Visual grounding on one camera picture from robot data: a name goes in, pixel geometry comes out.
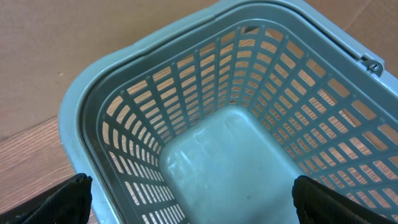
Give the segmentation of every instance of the brown cardboard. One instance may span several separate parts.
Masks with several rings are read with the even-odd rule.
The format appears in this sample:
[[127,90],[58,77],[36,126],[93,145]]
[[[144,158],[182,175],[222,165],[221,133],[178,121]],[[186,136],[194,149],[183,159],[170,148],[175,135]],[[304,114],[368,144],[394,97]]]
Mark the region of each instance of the brown cardboard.
[[[216,1],[2,2],[0,139],[54,117],[72,80],[90,63]],[[398,1],[308,2],[398,75]]]

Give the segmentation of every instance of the perforated basket wall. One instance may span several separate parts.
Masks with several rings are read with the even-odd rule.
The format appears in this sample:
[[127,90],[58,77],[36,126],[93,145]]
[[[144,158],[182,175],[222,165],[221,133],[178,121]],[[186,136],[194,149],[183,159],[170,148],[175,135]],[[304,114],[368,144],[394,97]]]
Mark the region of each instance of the perforated basket wall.
[[[123,78],[101,103],[94,147],[104,152],[111,193],[141,222],[188,223],[159,172],[159,154],[230,104],[258,117],[307,175],[397,219],[396,118],[285,27],[242,21],[150,70],[128,66],[115,71]],[[113,88],[106,82],[97,90]]]

